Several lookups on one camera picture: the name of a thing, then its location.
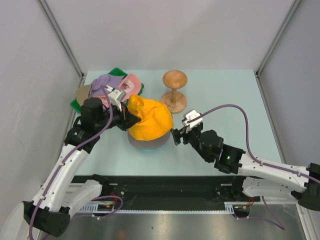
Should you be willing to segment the pink hat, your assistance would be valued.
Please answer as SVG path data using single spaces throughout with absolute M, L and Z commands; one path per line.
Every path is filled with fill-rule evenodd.
M 142 89 L 142 83 L 137 76 L 130 73 L 122 79 L 122 82 L 119 84 L 118 88 L 121 88 L 127 92 L 128 100 L 131 95 L 137 95 L 140 92 L 140 90 Z M 109 106 L 105 95 L 98 95 L 92 98 L 98 98 L 102 101 L 103 105 L 105 105 L 106 107 Z

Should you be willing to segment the orange hat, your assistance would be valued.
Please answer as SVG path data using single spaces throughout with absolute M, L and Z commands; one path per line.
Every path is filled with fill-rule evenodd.
M 157 100 L 139 95 L 131 95 L 128 110 L 140 118 L 140 121 L 129 128 L 129 133 L 138 141 L 152 141 L 164 136 L 174 126 L 168 107 Z

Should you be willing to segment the grey bucket hat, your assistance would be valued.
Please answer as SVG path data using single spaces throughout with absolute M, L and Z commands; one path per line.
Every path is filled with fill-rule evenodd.
M 140 150 L 153 150 L 162 147 L 164 144 L 167 143 L 170 136 L 171 133 L 168 131 L 163 136 L 154 140 L 137 140 L 129 132 L 127 133 L 129 143 L 136 149 Z

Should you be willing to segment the lavender purple hat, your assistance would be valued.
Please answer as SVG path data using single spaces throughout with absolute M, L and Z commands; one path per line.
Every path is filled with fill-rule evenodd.
M 103 74 L 96 78 L 91 84 L 91 90 L 89 93 L 89 97 L 95 96 L 103 96 L 104 92 L 102 86 L 110 86 L 112 88 L 116 88 L 122 82 L 124 75 L 116 76 L 111 74 Z

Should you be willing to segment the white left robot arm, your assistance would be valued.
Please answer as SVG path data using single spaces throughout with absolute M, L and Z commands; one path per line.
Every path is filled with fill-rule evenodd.
M 33 229 L 54 237 L 61 236 L 72 219 L 85 204 L 94 200 L 122 198 L 112 194 L 109 179 L 94 174 L 76 191 L 67 195 L 67 189 L 79 167 L 89 156 L 100 135 L 107 129 L 118 127 L 126 131 L 141 118 L 128 107 L 116 101 L 103 105 L 99 98 L 88 98 L 81 106 L 81 115 L 64 140 L 60 157 L 49 177 L 31 201 L 24 201 L 24 220 L 28 223 L 29 238 Z

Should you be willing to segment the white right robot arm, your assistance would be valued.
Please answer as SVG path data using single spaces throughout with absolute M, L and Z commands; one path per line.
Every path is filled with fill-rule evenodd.
M 275 165 L 259 160 L 243 149 L 224 144 L 214 130 L 202 131 L 200 124 L 192 129 L 187 126 L 171 129 L 175 145 L 189 144 L 207 163 L 225 174 L 258 177 L 291 188 L 290 194 L 298 204 L 313 211 L 320 209 L 320 166 Z

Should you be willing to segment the light blue bucket hat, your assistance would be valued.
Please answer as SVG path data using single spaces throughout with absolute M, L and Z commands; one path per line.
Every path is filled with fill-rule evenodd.
M 155 148 L 148 148 L 148 149 L 144 149 L 144 148 L 137 148 L 138 151 L 143 152 L 143 153 L 150 153 L 153 151 L 156 151 L 158 149 L 160 149 L 161 147 L 155 147 Z

